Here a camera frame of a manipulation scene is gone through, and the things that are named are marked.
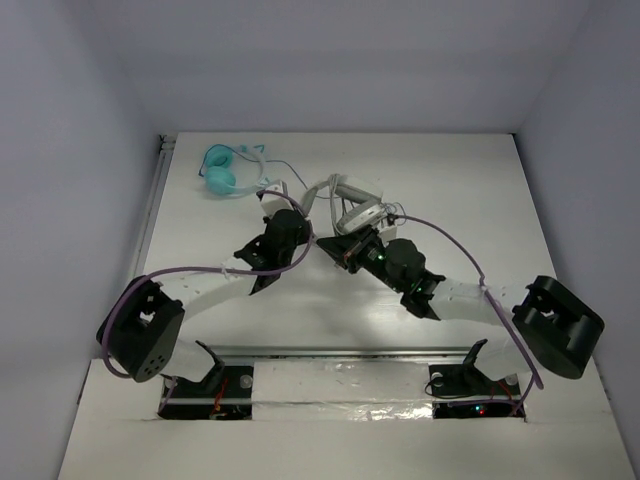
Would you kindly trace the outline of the white over-ear headphones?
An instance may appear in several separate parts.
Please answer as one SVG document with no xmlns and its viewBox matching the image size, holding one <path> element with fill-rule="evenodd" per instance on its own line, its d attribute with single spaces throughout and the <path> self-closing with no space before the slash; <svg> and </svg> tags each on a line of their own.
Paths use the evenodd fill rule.
<svg viewBox="0 0 640 480">
<path fill-rule="evenodd" d="M 383 190 L 353 175 L 331 174 L 312 184 L 300 205 L 309 214 L 317 194 L 327 189 L 330 219 L 335 235 L 347 235 L 380 223 L 387 215 Z"/>
</svg>

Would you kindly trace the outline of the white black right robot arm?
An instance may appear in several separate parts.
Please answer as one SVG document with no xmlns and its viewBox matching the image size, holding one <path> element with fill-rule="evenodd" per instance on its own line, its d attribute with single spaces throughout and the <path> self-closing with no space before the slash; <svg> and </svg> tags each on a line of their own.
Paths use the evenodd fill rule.
<svg viewBox="0 0 640 480">
<path fill-rule="evenodd" d="M 503 327 L 505 344 L 471 350 L 474 361 L 461 372 L 470 391 L 483 393 L 519 368 L 541 366 L 566 379 L 583 376 L 605 328 L 604 320 L 565 285 L 539 275 L 524 286 L 489 287 L 436 274 L 413 241 L 383 241 L 376 229 L 317 241 L 319 248 L 351 274 L 365 270 L 400 296 L 417 318 L 465 320 Z"/>
</svg>

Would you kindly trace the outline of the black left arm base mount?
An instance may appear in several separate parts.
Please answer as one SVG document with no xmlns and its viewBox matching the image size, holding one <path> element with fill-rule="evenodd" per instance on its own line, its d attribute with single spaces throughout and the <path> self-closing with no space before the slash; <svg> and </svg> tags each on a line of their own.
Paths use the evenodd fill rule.
<svg viewBox="0 0 640 480">
<path fill-rule="evenodd" d="M 251 420 L 254 366 L 226 363 L 210 347 L 198 345 L 213 366 L 204 378 L 194 382 L 164 375 L 157 414 L 164 420 Z"/>
</svg>

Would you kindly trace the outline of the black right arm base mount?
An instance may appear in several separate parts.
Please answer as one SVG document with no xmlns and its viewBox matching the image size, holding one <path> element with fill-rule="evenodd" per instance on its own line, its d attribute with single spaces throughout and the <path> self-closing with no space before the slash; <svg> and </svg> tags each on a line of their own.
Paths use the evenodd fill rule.
<svg viewBox="0 0 640 480">
<path fill-rule="evenodd" d="M 434 403 L 435 419 L 479 419 L 526 417 L 519 404 L 519 383 L 508 385 L 505 379 L 490 380 L 475 363 L 486 339 L 477 341 L 461 363 L 429 367 L 430 379 L 424 392 Z"/>
</svg>

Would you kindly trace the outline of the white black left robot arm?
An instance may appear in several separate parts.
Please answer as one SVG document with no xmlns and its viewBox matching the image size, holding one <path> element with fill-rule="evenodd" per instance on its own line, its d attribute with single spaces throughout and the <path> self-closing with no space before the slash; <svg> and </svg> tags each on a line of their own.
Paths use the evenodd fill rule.
<svg viewBox="0 0 640 480">
<path fill-rule="evenodd" d="M 299 246 L 312 245 L 311 222 L 281 209 L 265 221 L 265 230 L 220 267 L 173 267 L 134 278 L 125 288 L 96 339 L 107 370 L 137 383 L 156 376 L 174 377 L 200 394 L 222 382 L 222 361 L 202 341 L 180 337 L 190 319 L 232 299 L 271 286 L 302 257 Z"/>
</svg>

